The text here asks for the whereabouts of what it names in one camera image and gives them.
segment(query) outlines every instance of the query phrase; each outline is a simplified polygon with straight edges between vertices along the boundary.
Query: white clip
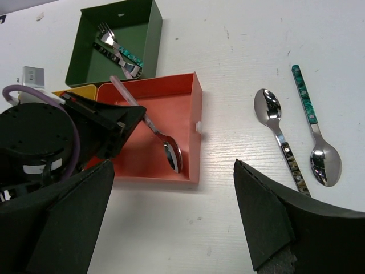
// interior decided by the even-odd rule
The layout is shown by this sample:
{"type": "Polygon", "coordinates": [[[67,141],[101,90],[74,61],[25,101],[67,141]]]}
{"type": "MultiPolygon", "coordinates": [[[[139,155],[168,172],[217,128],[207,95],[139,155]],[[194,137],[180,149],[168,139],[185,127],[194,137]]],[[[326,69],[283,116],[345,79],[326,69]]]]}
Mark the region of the white clip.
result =
{"type": "Polygon", "coordinates": [[[202,124],[201,121],[196,123],[196,132],[198,132],[199,134],[202,133],[202,124]]]}

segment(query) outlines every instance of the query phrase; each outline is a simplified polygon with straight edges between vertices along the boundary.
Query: white label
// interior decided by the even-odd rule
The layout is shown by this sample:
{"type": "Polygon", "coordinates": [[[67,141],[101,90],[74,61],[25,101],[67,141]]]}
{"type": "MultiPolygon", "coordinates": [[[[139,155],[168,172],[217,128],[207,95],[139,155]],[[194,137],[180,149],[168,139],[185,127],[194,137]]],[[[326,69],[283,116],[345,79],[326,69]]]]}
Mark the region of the white label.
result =
{"type": "MultiPolygon", "coordinates": [[[[24,170],[24,173],[27,173],[27,174],[41,174],[41,173],[43,173],[45,166],[46,166],[45,164],[43,164],[41,166],[24,165],[23,170],[24,170]]],[[[56,170],[57,168],[59,168],[61,166],[62,166],[62,158],[60,158],[52,163],[51,170],[56,170]]]]}
{"type": "Polygon", "coordinates": [[[0,201],[5,202],[10,200],[10,195],[8,190],[4,190],[4,195],[0,192],[0,201]]]}

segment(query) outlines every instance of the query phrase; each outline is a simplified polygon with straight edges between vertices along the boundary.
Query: fork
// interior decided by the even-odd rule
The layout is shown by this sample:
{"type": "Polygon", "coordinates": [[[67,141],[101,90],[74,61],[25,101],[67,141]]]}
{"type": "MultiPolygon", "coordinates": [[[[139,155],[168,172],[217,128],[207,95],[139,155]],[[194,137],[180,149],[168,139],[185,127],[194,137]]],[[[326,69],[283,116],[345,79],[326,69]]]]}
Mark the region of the fork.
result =
{"type": "Polygon", "coordinates": [[[118,44],[114,32],[111,30],[108,24],[103,22],[98,26],[98,28],[100,30],[99,39],[102,42],[117,49],[125,57],[135,62],[138,66],[143,67],[143,62],[141,59],[137,58],[134,54],[130,53],[127,49],[118,44]]]}

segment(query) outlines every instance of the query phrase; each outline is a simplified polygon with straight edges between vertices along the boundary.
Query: yellow tray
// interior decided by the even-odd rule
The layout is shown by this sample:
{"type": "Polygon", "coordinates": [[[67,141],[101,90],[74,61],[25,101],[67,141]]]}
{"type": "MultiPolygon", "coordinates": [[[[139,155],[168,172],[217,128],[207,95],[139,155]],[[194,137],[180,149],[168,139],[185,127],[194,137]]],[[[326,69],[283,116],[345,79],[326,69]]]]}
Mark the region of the yellow tray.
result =
{"type": "Polygon", "coordinates": [[[60,96],[61,93],[65,92],[65,91],[73,92],[77,95],[80,95],[82,97],[85,97],[85,98],[91,99],[91,100],[96,99],[96,93],[97,93],[96,86],[94,86],[93,84],[88,84],[87,86],[83,86],[83,87],[75,87],[75,88],[71,88],[69,90],[55,91],[53,93],[57,96],[60,96]]]}

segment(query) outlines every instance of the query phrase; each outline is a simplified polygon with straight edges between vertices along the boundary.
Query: teaspoon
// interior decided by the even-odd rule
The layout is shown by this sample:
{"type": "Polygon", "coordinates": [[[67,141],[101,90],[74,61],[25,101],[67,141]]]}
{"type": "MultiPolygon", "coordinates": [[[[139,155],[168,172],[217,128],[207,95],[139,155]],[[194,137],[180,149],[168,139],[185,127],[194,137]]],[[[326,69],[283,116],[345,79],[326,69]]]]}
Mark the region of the teaspoon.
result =
{"type": "MultiPolygon", "coordinates": [[[[110,76],[110,81],[113,83],[115,88],[123,96],[123,98],[132,106],[138,106],[138,102],[132,96],[127,88],[119,81],[117,76],[110,76]]],[[[181,150],[177,145],[176,141],[168,135],[162,134],[156,126],[152,123],[151,119],[147,114],[144,115],[144,123],[153,131],[153,133],[160,138],[164,143],[165,153],[170,166],[176,173],[180,173],[183,168],[183,157],[181,155],[181,150]]]]}
{"type": "Polygon", "coordinates": [[[281,119],[281,106],[279,100],[271,91],[261,89],[256,93],[254,108],[257,119],[260,123],[267,126],[274,132],[299,192],[310,197],[309,190],[298,167],[297,161],[294,158],[293,152],[291,151],[291,148],[279,127],[281,119]]]}
{"type": "Polygon", "coordinates": [[[307,120],[311,126],[312,136],[315,140],[315,146],[310,154],[310,165],[313,175],[324,186],[332,187],[338,182],[341,176],[342,162],[340,155],[322,137],[301,69],[298,65],[294,65],[291,71],[293,72],[307,120]]]}

